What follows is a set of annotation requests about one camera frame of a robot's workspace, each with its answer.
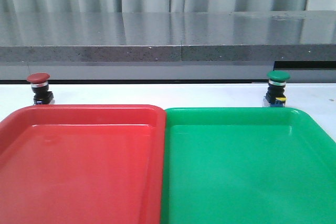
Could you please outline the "green plastic tray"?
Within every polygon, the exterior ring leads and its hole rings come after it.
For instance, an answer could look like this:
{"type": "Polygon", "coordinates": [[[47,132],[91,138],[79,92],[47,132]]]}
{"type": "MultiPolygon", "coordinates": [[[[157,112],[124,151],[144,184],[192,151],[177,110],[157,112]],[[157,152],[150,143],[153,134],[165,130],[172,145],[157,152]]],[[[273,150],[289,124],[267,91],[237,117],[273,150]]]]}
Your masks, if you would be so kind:
{"type": "Polygon", "coordinates": [[[335,141],[297,109],[168,109],[161,223],[335,223],[335,141]]]}

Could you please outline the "green mushroom push button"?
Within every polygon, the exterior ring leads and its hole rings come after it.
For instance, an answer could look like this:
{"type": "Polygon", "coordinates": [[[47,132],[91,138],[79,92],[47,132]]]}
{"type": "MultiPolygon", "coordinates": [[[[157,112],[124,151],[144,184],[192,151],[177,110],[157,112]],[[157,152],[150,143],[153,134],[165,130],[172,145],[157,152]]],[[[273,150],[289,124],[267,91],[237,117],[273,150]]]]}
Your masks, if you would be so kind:
{"type": "Polygon", "coordinates": [[[268,88],[263,99],[264,107],[283,108],[286,105],[285,87],[290,74],[280,70],[267,73],[268,88]]]}

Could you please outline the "grey stone countertop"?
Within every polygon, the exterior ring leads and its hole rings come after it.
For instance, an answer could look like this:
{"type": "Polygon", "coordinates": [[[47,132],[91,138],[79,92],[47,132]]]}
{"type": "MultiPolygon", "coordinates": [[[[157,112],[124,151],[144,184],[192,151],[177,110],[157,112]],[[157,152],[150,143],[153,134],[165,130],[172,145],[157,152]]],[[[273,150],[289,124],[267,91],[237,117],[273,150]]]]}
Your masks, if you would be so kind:
{"type": "Polygon", "coordinates": [[[2,13],[1,81],[335,82],[335,12],[2,13]]]}

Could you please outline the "red plastic tray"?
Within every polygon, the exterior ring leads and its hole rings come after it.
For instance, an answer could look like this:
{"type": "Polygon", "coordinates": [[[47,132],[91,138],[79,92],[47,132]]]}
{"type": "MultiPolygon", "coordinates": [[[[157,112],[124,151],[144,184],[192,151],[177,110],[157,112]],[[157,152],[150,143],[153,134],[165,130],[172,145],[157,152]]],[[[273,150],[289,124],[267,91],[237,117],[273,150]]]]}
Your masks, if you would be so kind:
{"type": "Polygon", "coordinates": [[[159,223],[166,113],[35,105],[1,122],[1,223],[159,223]]]}

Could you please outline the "red mushroom push button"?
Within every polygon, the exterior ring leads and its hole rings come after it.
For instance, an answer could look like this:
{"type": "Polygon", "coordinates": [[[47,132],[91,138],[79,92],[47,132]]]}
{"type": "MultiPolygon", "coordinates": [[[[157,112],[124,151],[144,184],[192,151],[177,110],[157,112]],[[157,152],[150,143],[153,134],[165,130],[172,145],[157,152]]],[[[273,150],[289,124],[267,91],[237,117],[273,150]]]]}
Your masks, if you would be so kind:
{"type": "Polygon", "coordinates": [[[50,75],[45,72],[33,73],[27,77],[34,93],[34,105],[55,104],[53,92],[49,90],[50,75]]]}

